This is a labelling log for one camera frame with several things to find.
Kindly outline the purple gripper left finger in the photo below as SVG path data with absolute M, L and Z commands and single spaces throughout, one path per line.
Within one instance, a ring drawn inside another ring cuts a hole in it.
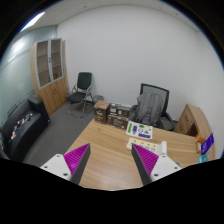
M 90 153 L 90 144 L 86 144 L 65 155 L 54 155 L 41 166 L 41 169 L 75 184 L 79 184 Z

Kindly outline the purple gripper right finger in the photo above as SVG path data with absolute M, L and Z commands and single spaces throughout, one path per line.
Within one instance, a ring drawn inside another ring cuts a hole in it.
M 132 145 L 131 152 L 143 185 L 181 170 L 181 167 L 168 154 L 160 155 L 160 152 L 155 154 L 135 144 Z

